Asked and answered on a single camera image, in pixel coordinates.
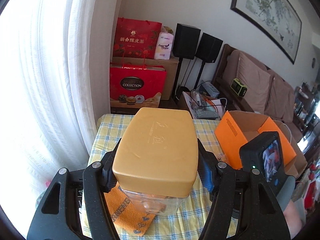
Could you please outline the person's right hand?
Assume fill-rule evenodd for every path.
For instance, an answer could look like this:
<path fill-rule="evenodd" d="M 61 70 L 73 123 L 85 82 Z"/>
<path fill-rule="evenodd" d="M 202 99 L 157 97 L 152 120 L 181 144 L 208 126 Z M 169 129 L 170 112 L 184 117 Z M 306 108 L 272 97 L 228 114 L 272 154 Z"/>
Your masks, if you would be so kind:
<path fill-rule="evenodd" d="M 283 211 L 283 214 L 289 228 L 290 237 L 293 239 L 306 224 L 306 213 L 304 206 L 300 201 L 293 202 L 290 200 L 287 207 Z"/>

